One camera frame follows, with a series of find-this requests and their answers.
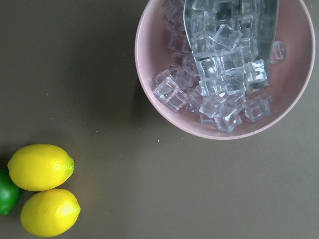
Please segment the green lime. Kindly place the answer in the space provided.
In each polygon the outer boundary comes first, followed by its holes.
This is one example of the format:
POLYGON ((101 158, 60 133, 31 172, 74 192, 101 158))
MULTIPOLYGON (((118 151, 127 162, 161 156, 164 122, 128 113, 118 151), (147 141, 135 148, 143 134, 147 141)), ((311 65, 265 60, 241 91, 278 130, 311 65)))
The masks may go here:
POLYGON ((20 188, 9 176, 9 172, 0 170, 0 214, 7 216, 20 199, 20 188))

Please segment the pink bowl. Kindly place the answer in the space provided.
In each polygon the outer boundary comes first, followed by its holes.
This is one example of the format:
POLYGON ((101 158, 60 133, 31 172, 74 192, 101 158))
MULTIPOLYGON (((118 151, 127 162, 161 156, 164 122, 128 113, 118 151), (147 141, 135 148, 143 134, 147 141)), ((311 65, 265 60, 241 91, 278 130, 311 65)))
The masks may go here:
POLYGON ((316 41, 310 14, 302 0, 279 1, 276 39, 285 43, 287 57, 270 67, 273 83, 268 92, 274 97, 271 114, 256 123, 243 122, 232 132, 202 125, 196 115, 172 112, 153 94, 153 77, 169 65, 166 45, 169 33, 163 22, 163 1, 147 3, 137 28, 135 63, 141 86, 153 107, 171 124, 192 135, 216 139, 240 139, 260 133, 281 120, 295 106, 305 91, 315 62, 316 41))

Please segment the metal ice scoop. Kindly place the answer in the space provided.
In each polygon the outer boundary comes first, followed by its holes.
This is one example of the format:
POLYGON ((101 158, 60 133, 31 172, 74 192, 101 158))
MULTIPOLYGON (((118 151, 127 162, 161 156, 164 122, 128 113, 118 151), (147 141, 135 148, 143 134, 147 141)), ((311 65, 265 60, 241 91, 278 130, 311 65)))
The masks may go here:
POLYGON ((187 0, 184 28, 202 77, 243 68, 246 86, 265 87, 277 29, 277 0, 187 0))

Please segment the whole lemon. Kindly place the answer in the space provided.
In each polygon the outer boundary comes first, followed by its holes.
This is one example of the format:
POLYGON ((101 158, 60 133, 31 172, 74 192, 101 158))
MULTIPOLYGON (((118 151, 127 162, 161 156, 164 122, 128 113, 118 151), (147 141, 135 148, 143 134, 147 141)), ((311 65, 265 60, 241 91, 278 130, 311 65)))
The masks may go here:
POLYGON ((81 207, 76 197, 65 189, 41 191, 22 207, 20 221, 31 234, 54 237, 69 230, 77 221, 81 207))
POLYGON ((28 191, 60 186, 73 174, 74 166, 74 160, 64 149, 51 144, 25 146, 7 164, 13 183, 28 191))

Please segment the clear ice cubes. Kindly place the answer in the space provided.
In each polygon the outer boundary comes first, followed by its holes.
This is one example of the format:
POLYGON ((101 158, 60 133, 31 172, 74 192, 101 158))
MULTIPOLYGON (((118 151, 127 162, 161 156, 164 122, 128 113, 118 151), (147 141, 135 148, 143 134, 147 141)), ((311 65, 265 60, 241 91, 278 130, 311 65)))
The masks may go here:
POLYGON ((271 83, 270 71, 260 89, 246 86, 245 70, 234 66, 224 74, 201 76, 184 28, 185 2, 168 0, 163 4, 163 20, 170 32, 170 64, 153 78, 155 97, 171 111, 196 114, 201 124, 223 132, 269 116, 273 99, 265 88, 271 83))

